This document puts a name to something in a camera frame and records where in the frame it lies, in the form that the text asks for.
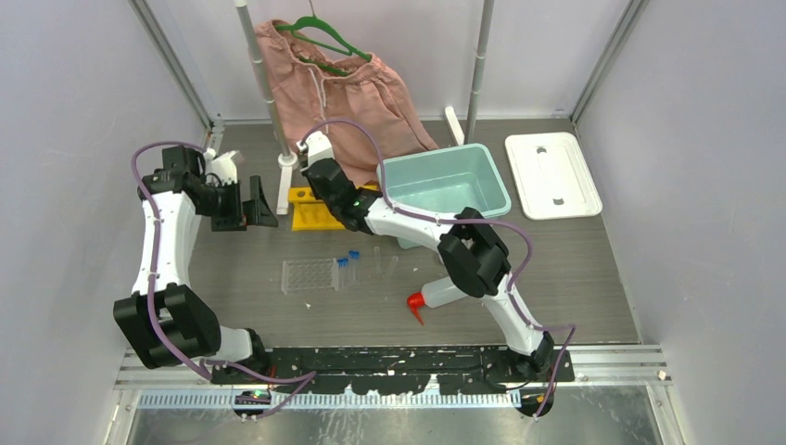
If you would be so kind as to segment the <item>blue capped tube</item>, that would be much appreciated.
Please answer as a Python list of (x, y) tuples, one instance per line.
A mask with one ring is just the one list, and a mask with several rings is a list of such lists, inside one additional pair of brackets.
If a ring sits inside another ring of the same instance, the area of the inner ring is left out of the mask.
[(336, 260), (336, 273), (337, 273), (337, 282), (336, 282), (336, 289), (340, 290), (347, 286), (348, 280), (348, 266), (349, 266), (349, 259), (348, 258), (339, 258)]
[(360, 263), (360, 252), (358, 250), (349, 251), (348, 272), (349, 280), (355, 285), (357, 283), (357, 271)]

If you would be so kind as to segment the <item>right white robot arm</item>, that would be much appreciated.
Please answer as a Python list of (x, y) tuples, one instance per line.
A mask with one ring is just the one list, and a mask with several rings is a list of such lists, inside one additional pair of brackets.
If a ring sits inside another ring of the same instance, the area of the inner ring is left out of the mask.
[(435, 251), (447, 277), (424, 285), (421, 294), (437, 297), (437, 305), (473, 297), (480, 299), (515, 352), (515, 370), (535, 381), (551, 370), (554, 341), (537, 324), (516, 286), (509, 249), (495, 231), (497, 222), (478, 210), (427, 215), (387, 201), (384, 193), (357, 187), (335, 159), (307, 161), (302, 169), (313, 194), (353, 232), (407, 238)]

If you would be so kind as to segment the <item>clear test tube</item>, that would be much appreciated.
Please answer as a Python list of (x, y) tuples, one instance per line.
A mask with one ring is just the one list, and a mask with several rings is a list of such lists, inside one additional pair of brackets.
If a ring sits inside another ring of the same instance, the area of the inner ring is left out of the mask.
[(395, 272), (396, 267), (398, 265), (398, 262), (399, 262), (399, 257), (398, 256), (394, 255), (394, 256), (391, 257), (390, 263), (387, 266), (387, 269), (386, 269), (385, 274), (384, 274), (384, 279), (385, 279), (386, 282), (389, 282), (391, 280), (392, 275)]
[(378, 274), (382, 274), (381, 248), (374, 246), (374, 267)]

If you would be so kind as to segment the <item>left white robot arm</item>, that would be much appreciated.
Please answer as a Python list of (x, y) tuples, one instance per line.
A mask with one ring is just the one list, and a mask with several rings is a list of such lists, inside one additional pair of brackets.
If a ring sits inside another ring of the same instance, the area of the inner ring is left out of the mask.
[(191, 286), (190, 264), (198, 229), (214, 232), (275, 227), (261, 179), (249, 180), (244, 200), (239, 151), (163, 141), (137, 149), (132, 175), (142, 204), (145, 233), (130, 297), (115, 301), (113, 318), (147, 369), (184, 365), (211, 379), (237, 373), (249, 383), (264, 379), (270, 357), (251, 328), (221, 325)]

